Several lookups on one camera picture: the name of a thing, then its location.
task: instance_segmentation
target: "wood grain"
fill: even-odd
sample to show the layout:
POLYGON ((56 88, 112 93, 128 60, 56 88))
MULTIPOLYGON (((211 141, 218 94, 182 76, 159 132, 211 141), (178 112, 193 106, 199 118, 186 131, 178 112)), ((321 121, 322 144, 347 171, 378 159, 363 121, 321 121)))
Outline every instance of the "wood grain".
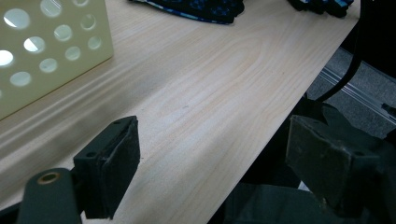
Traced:
POLYGON ((206 223, 359 16, 358 2, 344 19, 244 2, 217 25, 106 0, 115 55, 0 121, 0 208, 137 115, 142 158, 113 222, 206 223))

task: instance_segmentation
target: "patterned fabric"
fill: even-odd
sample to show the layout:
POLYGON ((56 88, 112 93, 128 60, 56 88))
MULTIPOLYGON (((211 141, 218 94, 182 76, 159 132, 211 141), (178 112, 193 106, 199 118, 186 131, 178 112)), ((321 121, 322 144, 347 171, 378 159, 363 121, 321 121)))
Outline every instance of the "patterned fabric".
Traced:
POLYGON ((172 14, 219 24, 230 24, 245 6, 243 0, 130 0, 145 2, 172 14))
POLYGON ((327 12, 335 17, 343 18, 353 0, 288 0, 297 10, 311 10, 318 14, 327 12))

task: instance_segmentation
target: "wooden table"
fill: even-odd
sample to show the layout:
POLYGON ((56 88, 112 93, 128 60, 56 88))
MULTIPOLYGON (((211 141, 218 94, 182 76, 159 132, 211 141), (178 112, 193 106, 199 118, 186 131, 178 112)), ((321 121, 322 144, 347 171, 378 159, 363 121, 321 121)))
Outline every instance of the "wooden table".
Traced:
MULTIPOLYGON (((141 162, 114 223, 206 223, 356 24, 246 0, 233 25, 106 0, 114 57, 0 121, 0 207, 137 115, 141 162)), ((87 223, 107 223, 89 220, 87 223)))

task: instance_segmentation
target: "basket hole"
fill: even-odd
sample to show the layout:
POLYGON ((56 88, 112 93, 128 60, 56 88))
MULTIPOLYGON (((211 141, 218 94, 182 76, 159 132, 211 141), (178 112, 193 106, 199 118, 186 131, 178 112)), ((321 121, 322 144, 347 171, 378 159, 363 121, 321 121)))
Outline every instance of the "basket hole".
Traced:
POLYGON ((39 53, 44 50, 44 48, 46 47, 46 43, 41 37, 33 36, 27 38, 23 43, 23 46, 26 50, 30 52, 39 53))
POLYGON ((66 50, 66 53, 64 54, 64 56, 70 61, 77 60, 80 55, 81 50, 78 47, 70 47, 66 50))
POLYGON ((43 60, 39 66, 40 66, 41 71, 43 71, 45 73, 51 73, 58 68, 58 62, 56 62, 55 59, 49 58, 49 59, 43 60))
POLYGON ((93 36, 88 40, 88 48, 99 49, 102 45, 102 39, 99 36, 93 36))
POLYGON ((4 15, 4 21, 10 27, 15 29, 24 29, 30 23, 29 15, 22 9, 13 8, 6 12, 4 15))
POLYGON ((12 63, 14 60, 14 55, 8 50, 1 49, 0 50, 0 66, 7 66, 12 63))
POLYGON ((32 81, 32 77, 27 72, 19 72, 11 76, 9 79, 12 85, 17 87, 26 86, 32 81))
POLYGON ((40 8, 48 17, 57 17, 62 12, 62 5, 59 0, 42 0, 40 8))
POLYGON ((96 24, 96 18, 92 14, 85 15, 81 20, 81 27, 85 30, 91 30, 96 24))
POLYGON ((73 0, 73 2, 78 7, 84 7, 88 4, 89 0, 73 0))
POLYGON ((68 25, 60 25, 56 27, 53 33, 58 40, 66 41, 72 37, 73 31, 68 25))

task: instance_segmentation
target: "yellow basket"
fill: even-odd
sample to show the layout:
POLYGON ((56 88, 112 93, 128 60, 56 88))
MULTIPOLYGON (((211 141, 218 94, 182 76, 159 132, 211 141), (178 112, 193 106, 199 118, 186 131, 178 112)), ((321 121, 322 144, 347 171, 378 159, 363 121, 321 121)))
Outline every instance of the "yellow basket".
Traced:
POLYGON ((0 119, 113 55, 104 0, 0 0, 0 119))

